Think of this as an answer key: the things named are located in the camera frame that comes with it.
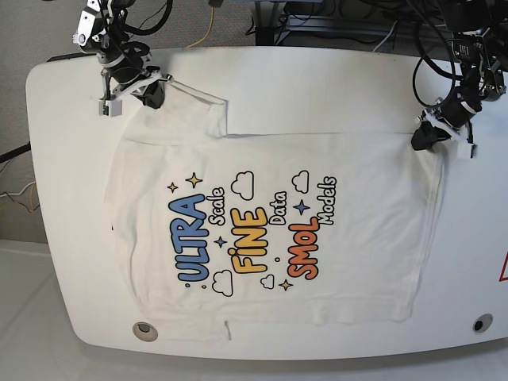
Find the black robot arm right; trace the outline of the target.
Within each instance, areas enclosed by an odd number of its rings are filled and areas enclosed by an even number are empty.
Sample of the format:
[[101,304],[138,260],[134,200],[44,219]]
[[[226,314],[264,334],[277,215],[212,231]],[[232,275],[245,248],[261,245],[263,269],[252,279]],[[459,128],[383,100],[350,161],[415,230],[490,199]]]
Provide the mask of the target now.
[[164,3],[161,19],[148,29],[127,23],[128,8],[133,4],[133,1],[88,1],[72,37],[81,52],[95,55],[102,66],[103,96],[98,101],[101,116],[120,116],[123,99],[129,95],[143,106],[157,110],[164,103],[164,84],[172,81],[171,75],[150,64],[150,47],[133,38],[158,32],[168,20],[173,2]]

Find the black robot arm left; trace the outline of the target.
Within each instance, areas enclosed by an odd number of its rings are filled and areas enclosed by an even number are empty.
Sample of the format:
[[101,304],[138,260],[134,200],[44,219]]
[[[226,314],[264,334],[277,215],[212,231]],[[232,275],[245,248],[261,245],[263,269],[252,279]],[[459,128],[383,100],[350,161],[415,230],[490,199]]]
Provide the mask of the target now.
[[[430,150],[437,143],[455,140],[464,143],[472,156],[475,151],[472,118],[482,110],[483,102],[494,102],[506,93],[507,2],[439,1],[437,6],[451,33],[448,39],[414,1],[408,5],[420,17],[414,26],[414,44],[420,59],[413,72],[412,87],[415,98],[424,107],[411,139],[412,148]],[[427,24],[444,46],[450,72],[438,67],[429,57],[430,50],[423,49],[422,24]],[[416,77],[422,63],[451,81],[447,95],[433,104],[423,102],[417,91]]]

